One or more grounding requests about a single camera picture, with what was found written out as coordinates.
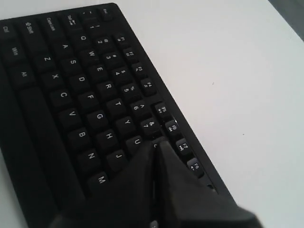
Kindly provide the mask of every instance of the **space bar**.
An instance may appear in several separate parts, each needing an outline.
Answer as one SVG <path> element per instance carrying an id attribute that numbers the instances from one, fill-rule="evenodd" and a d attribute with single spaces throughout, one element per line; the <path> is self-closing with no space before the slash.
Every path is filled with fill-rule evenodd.
<path id="1" fill-rule="evenodd" d="M 25 89 L 20 91 L 19 98 L 55 202 L 62 209 L 84 200 L 83 191 L 41 90 L 38 87 Z"/>

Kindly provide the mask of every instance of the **key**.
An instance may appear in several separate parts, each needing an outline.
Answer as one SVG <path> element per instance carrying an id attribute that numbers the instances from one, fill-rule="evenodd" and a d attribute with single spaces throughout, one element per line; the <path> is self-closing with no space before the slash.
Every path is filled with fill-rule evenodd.
<path id="1" fill-rule="evenodd" d="M 79 17 L 80 17 L 80 20 L 82 21 L 82 23 L 89 23 L 89 22 L 94 22 L 94 21 L 97 21 L 97 15 L 95 13 L 95 11 L 92 11 L 92 10 L 86 10 L 86 11 L 83 11 L 83 12 L 80 12 L 79 13 Z"/>
<path id="2" fill-rule="evenodd" d="M 142 142 L 143 142 L 143 139 L 139 135 L 135 136 L 131 139 L 128 139 L 125 142 L 125 145 L 128 149 L 129 154 L 134 156 L 136 154 L 136 152 L 138 151 L 138 149 L 140 148 Z"/>
<path id="3" fill-rule="evenodd" d="M 13 25 L 7 21 L 0 22 L 0 41 L 7 41 L 17 37 Z"/>
<path id="4" fill-rule="evenodd" d="M 132 76 L 126 66 L 112 70 L 111 75 L 116 85 L 125 85 L 132 82 Z"/>
<path id="5" fill-rule="evenodd" d="M 25 88 L 36 83 L 34 73 L 28 64 L 10 68 L 9 74 L 15 89 Z"/>
<path id="6" fill-rule="evenodd" d="M 78 96 L 80 108 L 83 112 L 89 112 L 99 108 L 99 102 L 93 92 L 87 92 Z"/>
<path id="7" fill-rule="evenodd" d="M 135 77 L 138 80 L 142 80 L 147 77 L 147 72 L 146 72 L 145 68 L 143 67 L 142 63 L 134 63 L 134 64 L 132 64 L 131 67 L 132 67 Z"/>
<path id="8" fill-rule="evenodd" d="M 148 106 L 145 104 L 144 100 L 132 103 L 131 110 L 136 119 L 143 119 L 145 117 L 151 116 Z"/>
<path id="9" fill-rule="evenodd" d="M 94 44 L 99 54 L 114 51 L 114 45 L 109 37 L 98 38 Z"/>
<path id="10" fill-rule="evenodd" d="M 115 151 L 106 157 L 106 160 L 113 172 L 122 170 L 128 164 L 123 150 Z"/>
<path id="11" fill-rule="evenodd" d="M 192 153 L 192 150 L 188 146 L 186 139 L 178 140 L 175 144 L 181 155 L 187 155 Z"/>
<path id="12" fill-rule="evenodd" d="M 69 35 L 82 32 L 82 26 L 73 13 L 67 13 L 61 17 L 63 26 Z"/>
<path id="13" fill-rule="evenodd" d="M 192 158 L 190 161 L 188 161 L 187 166 L 198 178 L 204 175 L 204 169 L 196 158 Z"/>
<path id="14" fill-rule="evenodd" d="M 23 36 L 25 46 L 32 56 L 48 51 L 48 47 L 35 21 L 25 20 L 18 24 L 18 28 Z"/>
<path id="15" fill-rule="evenodd" d="M 161 142 L 161 141 L 164 141 L 166 140 L 166 138 L 164 136 L 161 136 L 155 140 L 152 141 L 152 144 L 153 144 L 153 147 L 156 148 L 158 146 L 158 144 Z"/>
<path id="16" fill-rule="evenodd" d="M 124 49 L 124 48 L 127 48 L 130 46 L 129 43 L 127 42 L 125 35 L 122 33 L 118 33 L 118 34 L 114 35 L 114 40 L 121 49 Z"/>
<path id="17" fill-rule="evenodd" d="M 54 90 L 61 87 L 64 87 L 64 82 L 62 79 L 62 75 L 59 71 L 53 71 L 49 73 L 45 73 L 40 76 L 42 80 L 43 86 L 48 90 Z"/>
<path id="18" fill-rule="evenodd" d="M 115 126 L 116 126 L 120 136 L 123 138 L 130 137 L 130 135 L 132 135 L 136 131 L 134 122 L 131 119 L 131 117 L 129 117 L 129 116 L 127 116 L 123 119 L 117 120 L 115 122 Z"/>
<path id="19" fill-rule="evenodd" d="M 149 78 L 143 79 L 141 81 L 141 86 L 145 96 L 152 96 L 157 93 L 154 83 Z"/>
<path id="20" fill-rule="evenodd" d="M 24 50 L 18 42 L 7 43 L 0 50 L 3 60 L 8 66 L 24 62 L 26 59 Z"/>
<path id="21" fill-rule="evenodd" d="M 90 38 L 85 33 L 76 34 L 71 37 L 72 44 L 76 52 L 90 48 Z"/>
<path id="22" fill-rule="evenodd" d="M 80 151 L 91 145 L 90 136 L 84 127 L 67 134 L 67 139 L 73 151 Z"/>
<path id="23" fill-rule="evenodd" d="M 73 57 L 74 52 L 69 42 L 66 40 L 61 40 L 53 44 L 53 51 L 56 58 L 63 59 L 68 57 Z"/>
<path id="24" fill-rule="evenodd" d="M 81 51 L 79 53 L 79 58 L 84 67 L 99 63 L 99 57 L 94 49 Z"/>
<path id="25" fill-rule="evenodd" d="M 109 182 L 109 179 L 105 172 L 100 172 L 93 177 L 89 178 L 87 184 L 89 186 L 90 192 L 93 195 L 99 195 L 100 190 L 102 190 Z"/>
<path id="26" fill-rule="evenodd" d="M 102 64 L 89 67 L 88 73 L 93 83 L 104 82 L 109 79 L 108 73 Z"/>
<path id="27" fill-rule="evenodd" d="M 127 49 L 124 49 L 123 50 L 123 55 L 129 63 L 137 63 L 138 62 L 136 54 L 131 47 L 127 48 Z"/>
<path id="28" fill-rule="evenodd" d="M 99 22 L 89 23 L 86 26 L 86 30 L 91 38 L 102 37 L 105 34 L 105 30 Z"/>
<path id="29" fill-rule="evenodd" d="M 112 119 L 119 118 L 127 113 L 127 109 L 120 98 L 107 102 L 105 106 Z"/>
<path id="30" fill-rule="evenodd" d="M 39 74 L 55 70 L 56 65 L 50 54 L 43 54 L 34 58 L 34 65 Z"/>
<path id="31" fill-rule="evenodd" d="M 100 159 L 95 149 L 90 149 L 77 156 L 79 169 L 83 175 L 92 173 L 101 168 Z"/>
<path id="32" fill-rule="evenodd" d="M 96 87 L 102 101 L 108 101 L 117 96 L 117 90 L 111 81 L 100 83 Z"/>
<path id="33" fill-rule="evenodd" d="M 152 137 L 160 132 L 160 125 L 154 120 L 153 117 L 142 121 L 140 126 L 144 135 L 147 137 Z"/>
<path id="34" fill-rule="evenodd" d="M 51 103 L 54 108 L 62 109 L 72 105 L 73 101 L 67 89 L 60 89 L 50 93 Z"/>
<path id="35" fill-rule="evenodd" d="M 39 20 L 41 27 L 50 42 L 65 38 L 65 34 L 56 17 L 44 17 Z"/>
<path id="36" fill-rule="evenodd" d="M 124 64 L 124 62 L 123 62 L 122 58 L 120 57 L 120 55 L 118 54 L 118 52 L 104 54 L 102 56 L 102 59 L 108 69 L 114 69 L 117 67 L 121 67 Z"/>
<path id="37" fill-rule="evenodd" d="M 63 59 L 60 61 L 60 64 L 66 76 L 82 73 L 82 68 L 77 58 Z"/>
<path id="38" fill-rule="evenodd" d="M 141 98 L 141 94 L 135 83 L 127 84 L 121 87 L 121 92 L 127 102 L 133 102 Z"/>
<path id="39" fill-rule="evenodd" d="M 169 134 L 169 136 L 173 139 L 176 139 L 181 135 L 180 128 L 175 120 L 171 120 L 165 124 L 166 130 Z"/>
<path id="40" fill-rule="evenodd" d="M 86 120 L 90 128 L 94 131 L 104 129 L 109 125 L 109 122 L 102 110 L 90 113 L 86 116 Z"/>
<path id="41" fill-rule="evenodd" d="M 99 8 L 99 12 L 103 21 L 111 21 L 113 19 L 113 15 L 107 7 L 103 6 Z"/>
<path id="42" fill-rule="evenodd" d="M 90 89 L 90 84 L 84 74 L 70 77 L 68 80 L 75 93 L 81 93 Z"/>
<path id="43" fill-rule="evenodd" d="M 161 102 L 154 106 L 154 109 L 156 111 L 157 116 L 162 120 L 168 120 L 171 119 L 171 115 L 169 111 L 167 110 L 166 104 L 164 102 Z"/>
<path id="44" fill-rule="evenodd" d="M 41 90 L 36 86 L 21 90 L 19 101 L 23 117 L 30 126 L 28 129 L 32 130 L 31 139 L 37 149 L 36 156 L 40 158 L 37 162 L 45 171 L 44 176 L 56 205 L 59 208 L 66 208 L 75 202 L 85 200 L 78 177 Z"/>
<path id="45" fill-rule="evenodd" d="M 117 137 L 112 129 L 99 133 L 96 136 L 96 140 L 102 154 L 106 154 L 109 150 L 119 147 Z"/>
<path id="46" fill-rule="evenodd" d="M 58 114 L 59 122 L 63 129 L 73 130 L 81 126 L 81 119 L 75 108 L 64 110 Z"/>

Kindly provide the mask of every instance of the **black keyboard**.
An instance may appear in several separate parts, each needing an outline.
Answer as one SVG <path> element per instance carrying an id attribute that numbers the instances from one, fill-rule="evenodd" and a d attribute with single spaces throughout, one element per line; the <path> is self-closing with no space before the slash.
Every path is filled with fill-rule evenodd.
<path id="1" fill-rule="evenodd" d="M 193 175 L 232 198 L 115 4 L 0 21 L 0 106 L 30 228 L 98 195 L 144 140 L 168 139 Z"/>

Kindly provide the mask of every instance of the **white desk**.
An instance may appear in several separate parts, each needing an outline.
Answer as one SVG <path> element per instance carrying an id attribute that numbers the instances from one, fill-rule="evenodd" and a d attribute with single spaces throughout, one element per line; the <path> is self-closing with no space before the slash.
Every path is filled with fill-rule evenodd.
<path id="1" fill-rule="evenodd" d="M 103 2 L 2 0 L 0 19 Z M 236 202 L 303 227 L 303 41 L 267 0 L 116 2 Z M 2 157 L 0 222 L 26 227 Z"/>

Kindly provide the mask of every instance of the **keycap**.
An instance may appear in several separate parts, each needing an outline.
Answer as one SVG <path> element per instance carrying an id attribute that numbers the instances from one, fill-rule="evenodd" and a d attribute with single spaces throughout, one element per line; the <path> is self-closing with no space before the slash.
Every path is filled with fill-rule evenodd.
<path id="1" fill-rule="evenodd" d="M 135 131 L 136 127 L 134 125 L 131 117 L 127 116 L 123 119 L 117 120 L 115 122 L 118 133 L 122 138 L 130 137 Z"/>
<path id="2" fill-rule="evenodd" d="M 105 113 L 102 110 L 90 113 L 86 116 L 86 120 L 90 128 L 94 131 L 105 129 L 109 125 Z"/>
<path id="3" fill-rule="evenodd" d="M 99 22 L 88 23 L 86 25 L 86 30 L 91 38 L 102 37 L 105 35 L 105 30 Z"/>
<path id="4" fill-rule="evenodd" d="M 80 109 L 83 112 L 89 112 L 99 108 L 99 102 L 94 92 L 87 92 L 78 96 Z"/>
<path id="5" fill-rule="evenodd" d="M 159 133 L 160 131 L 160 125 L 158 122 L 154 120 L 154 118 L 149 118 L 147 120 L 144 120 L 140 123 L 142 132 L 144 133 L 145 136 L 147 137 L 152 137 Z"/>
<path id="6" fill-rule="evenodd" d="M 7 21 L 0 22 L 0 41 L 7 41 L 14 39 L 17 33 L 13 25 Z"/>
<path id="7" fill-rule="evenodd" d="M 165 124 L 169 136 L 173 139 L 180 136 L 181 131 L 175 120 L 171 120 Z"/>
<path id="8" fill-rule="evenodd" d="M 77 58 L 63 59 L 60 61 L 65 76 L 77 75 L 82 73 L 79 60 Z"/>
<path id="9" fill-rule="evenodd" d="M 105 106 L 112 119 L 119 118 L 127 113 L 127 109 L 120 98 L 107 102 Z"/>
<path id="10" fill-rule="evenodd" d="M 122 67 L 124 64 L 118 52 L 111 52 L 109 54 L 104 54 L 102 55 L 102 59 L 108 69 Z"/>
<path id="11" fill-rule="evenodd" d="M 162 120 L 168 120 L 171 118 L 169 111 L 167 110 L 166 104 L 161 102 L 154 106 L 157 116 Z"/>
<path id="12" fill-rule="evenodd" d="M 96 136 L 97 146 L 101 150 L 101 154 L 107 153 L 109 150 L 118 148 L 118 140 L 112 129 L 99 133 Z"/>
<path id="13" fill-rule="evenodd" d="M 39 23 L 49 41 L 54 42 L 65 38 L 65 34 L 56 17 L 43 17 L 39 19 Z"/>
<path id="14" fill-rule="evenodd" d="M 87 184 L 89 186 L 90 192 L 93 195 L 99 195 L 100 190 L 102 190 L 106 184 L 108 184 L 109 179 L 105 172 L 100 172 L 93 177 L 89 178 Z"/>
<path id="15" fill-rule="evenodd" d="M 67 89 L 60 89 L 50 93 L 51 103 L 54 108 L 62 109 L 69 107 L 73 101 Z"/>
<path id="16" fill-rule="evenodd" d="M 15 89 L 25 88 L 36 83 L 29 64 L 22 64 L 9 69 L 9 75 Z"/>
<path id="17" fill-rule="evenodd" d="M 64 81 L 59 71 L 48 72 L 40 76 L 42 85 L 48 91 L 64 87 Z"/>
<path id="18" fill-rule="evenodd" d="M 129 63 L 138 62 L 137 56 L 131 47 L 123 50 L 123 56 Z"/>
<path id="19" fill-rule="evenodd" d="M 108 72 L 102 64 L 90 66 L 88 69 L 88 74 L 93 83 L 104 82 L 109 79 Z"/>
<path id="20" fill-rule="evenodd" d="M 57 43 L 54 43 L 52 50 L 54 51 L 54 54 L 58 59 L 73 57 L 74 55 L 74 51 L 70 43 L 66 40 L 61 40 Z"/>
<path id="21" fill-rule="evenodd" d="M 154 139 L 152 141 L 152 145 L 153 145 L 154 148 L 156 148 L 161 141 L 165 141 L 165 140 L 166 140 L 166 138 L 164 136 L 161 136 L 161 137 L 159 137 L 157 139 Z"/>
<path id="22" fill-rule="evenodd" d="M 75 93 L 81 93 L 90 89 L 88 79 L 84 74 L 69 77 L 69 84 Z"/>
<path id="23" fill-rule="evenodd" d="M 133 115 L 136 119 L 143 119 L 145 117 L 151 116 L 148 106 L 145 104 L 144 100 L 137 101 L 130 105 Z"/>
<path id="24" fill-rule="evenodd" d="M 117 90 L 111 81 L 97 84 L 96 87 L 102 101 L 108 101 L 117 96 Z"/>
<path id="25" fill-rule="evenodd" d="M 94 44 L 99 54 L 114 51 L 114 45 L 109 37 L 97 38 Z"/>
<path id="26" fill-rule="evenodd" d="M 80 151 L 91 145 L 90 136 L 84 127 L 68 133 L 67 139 L 73 151 Z"/>
<path id="27" fill-rule="evenodd" d="M 24 50 L 19 42 L 10 42 L 0 49 L 4 62 L 8 65 L 24 62 L 26 59 Z"/>
<path id="28" fill-rule="evenodd" d="M 187 166 L 198 178 L 204 175 L 204 169 L 196 158 L 192 158 L 190 161 L 188 161 Z"/>
<path id="29" fill-rule="evenodd" d="M 33 130 L 31 137 L 35 142 L 37 156 L 41 158 L 39 164 L 43 167 L 44 176 L 57 206 L 66 208 L 75 202 L 85 200 L 78 177 L 41 90 L 36 86 L 21 90 L 19 102 L 24 118 Z"/>
<path id="30" fill-rule="evenodd" d="M 126 66 L 112 70 L 111 76 L 115 84 L 119 86 L 132 82 L 131 73 Z"/>
<path id="31" fill-rule="evenodd" d="M 53 71 L 56 68 L 55 62 L 50 54 L 43 54 L 35 57 L 34 65 L 39 74 Z"/>
<path id="32" fill-rule="evenodd" d="M 61 16 L 61 21 L 69 35 L 79 33 L 82 31 L 82 26 L 79 20 L 77 19 L 76 14 L 67 13 Z"/>
<path id="33" fill-rule="evenodd" d="M 18 24 L 26 48 L 31 56 L 48 51 L 48 47 L 40 33 L 37 23 L 33 20 L 24 20 Z"/>
<path id="34" fill-rule="evenodd" d="M 90 38 L 85 33 L 73 35 L 71 42 L 76 52 L 90 48 L 92 45 Z"/>
<path id="35" fill-rule="evenodd" d="M 73 130 L 82 124 L 80 115 L 75 108 L 69 108 L 60 112 L 58 118 L 62 128 L 65 130 Z"/>
<path id="36" fill-rule="evenodd" d="M 97 14 L 92 10 L 85 10 L 79 13 L 82 23 L 90 23 L 97 20 Z"/>
<path id="37" fill-rule="evenodd" d="M 99 8 L 99 12 L 103 21 L 110 21 L 113 19 L 113 15 L 107 7 L 102 6 L 101 8 Z"/>
<path id="38" fill-rule="evenodd" d="M 181 155 L 187 155 L 192 152 L 186 139 L 180 139 L 175 144 Z"/>
<path id="39" fill-rule="evenodd" d="M 141 98 L 141 94 L 135 83 L 127 84 L 121 87 L 121 93 L 127 102 L 134 102 Z"/>
<path id="40" fill-rule="evenodd" d="M 79 59 L 84 67 L 99 63 L 98 54 L 94 49 L 88 49 L 79 52 Z"/>
<path id="41" fill-rule="evenodd" d="M 133 73 L 138 80 L 142 80 L 147 77 L 147 72 L 142 63 L 134 63 L 131 65 Z"/>
<path id="42" fill-rule="evenodd" d="M 90 149 L 77 156 L 78 166 L 83 175 L 101 168 L 100 159 L 95 149 Z"/>
<path id="43" fill-rule="evenodd" d="M 118 45 L 118 47 L 120 47 L 121 49 L 127 48 L 130 46 L 129 43 L 127 42 L 125 35 L 122 33 L 115 34 L 114 40 L 115 40 L 116 44 Z"/>
<path id="44" fill-rule="evenodd" d="M 142 142 L 143 139 L 139 135 L 125 141 L 129 154 L 134 156 L 140 148 Z"/>
<path id="45" fill-rule="evenodd" d="M 128 164 L 128 160 L 123 150 L 118 150 L 106 157 L 106 160 L 112 171 L 118 172 Z"/>
<path id="46" fill-rule="evenodd" d="M 150 78 L 141 81 L 142 91 L 145 96 L 152 96 L 157 93 L 156 87 Z"/>

